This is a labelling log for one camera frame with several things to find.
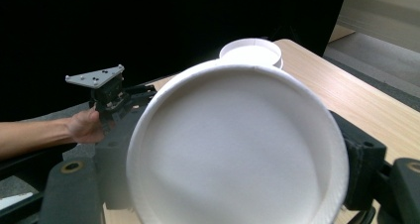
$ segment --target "black curtain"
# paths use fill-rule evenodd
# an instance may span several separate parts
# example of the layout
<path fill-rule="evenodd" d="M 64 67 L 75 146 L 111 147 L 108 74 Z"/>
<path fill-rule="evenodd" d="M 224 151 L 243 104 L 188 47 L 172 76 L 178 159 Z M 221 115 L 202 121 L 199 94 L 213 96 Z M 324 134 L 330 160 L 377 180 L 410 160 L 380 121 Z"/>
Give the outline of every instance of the black curtain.
<path fill-rule="evenodd" d="M 0 121 L 86 102 L 66 75 L 125 67 L 131 86 L 217 57 L 250 37 L 321 56 L 343 0 L 0 0 Z"/>

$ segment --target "hand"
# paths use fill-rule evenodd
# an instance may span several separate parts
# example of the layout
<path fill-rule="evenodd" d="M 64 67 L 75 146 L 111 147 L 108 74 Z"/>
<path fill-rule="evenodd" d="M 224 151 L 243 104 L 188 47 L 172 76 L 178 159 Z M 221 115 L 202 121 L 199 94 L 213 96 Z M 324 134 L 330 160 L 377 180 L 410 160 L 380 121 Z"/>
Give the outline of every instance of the hand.
<path fill-rule="evenodd" d="M 95 107 L 74 114 L 67 129 L 75 143 L 97 143 L 104 138 L 99 112 Z"/>

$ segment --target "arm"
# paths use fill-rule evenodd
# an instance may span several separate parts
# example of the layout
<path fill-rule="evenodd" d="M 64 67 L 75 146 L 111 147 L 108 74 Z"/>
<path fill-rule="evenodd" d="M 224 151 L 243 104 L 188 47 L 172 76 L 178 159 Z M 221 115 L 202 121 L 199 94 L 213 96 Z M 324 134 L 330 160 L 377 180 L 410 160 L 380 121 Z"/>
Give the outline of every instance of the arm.
<path fill-rule="evenodd" d="M 97 143 L 104 138 L 94 108 L 69 118 L 0 123 L 0 161 L 53 146 Z"/>

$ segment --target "white paper plate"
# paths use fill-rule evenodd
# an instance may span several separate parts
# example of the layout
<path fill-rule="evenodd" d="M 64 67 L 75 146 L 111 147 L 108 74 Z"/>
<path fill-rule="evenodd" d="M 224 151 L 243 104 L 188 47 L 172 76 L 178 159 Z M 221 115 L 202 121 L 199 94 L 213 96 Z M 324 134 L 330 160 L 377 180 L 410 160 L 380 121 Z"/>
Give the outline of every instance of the white paper plate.
<path fill-rule="evenodd" d="M 333 223 L 348 175 L 340 130 L 302 83 L 214 61 L 155 95 L 127 158 L 144 224 Z"/>

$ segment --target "wooden table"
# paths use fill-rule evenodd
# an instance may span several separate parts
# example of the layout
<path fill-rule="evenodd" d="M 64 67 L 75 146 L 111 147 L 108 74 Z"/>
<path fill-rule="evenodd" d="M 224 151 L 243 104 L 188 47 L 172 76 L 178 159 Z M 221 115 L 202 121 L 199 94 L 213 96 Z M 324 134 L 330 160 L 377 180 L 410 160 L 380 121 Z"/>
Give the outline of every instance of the wooden table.
<path fill-rule="evenodd" d="M 420 113 L 386 95 L 290 40 L 275 42 L 282 51 L 283 70 L 315 94 L 328 109 L 387 146 L 386 160 L 420 160 Z M 159 90 L 171 77 L 154 82 Z M 355 212 L 342 210 L 336 223 L 347 223 Z M 106 210 L 107 224 L 141 223 L 133 211 Z"/>

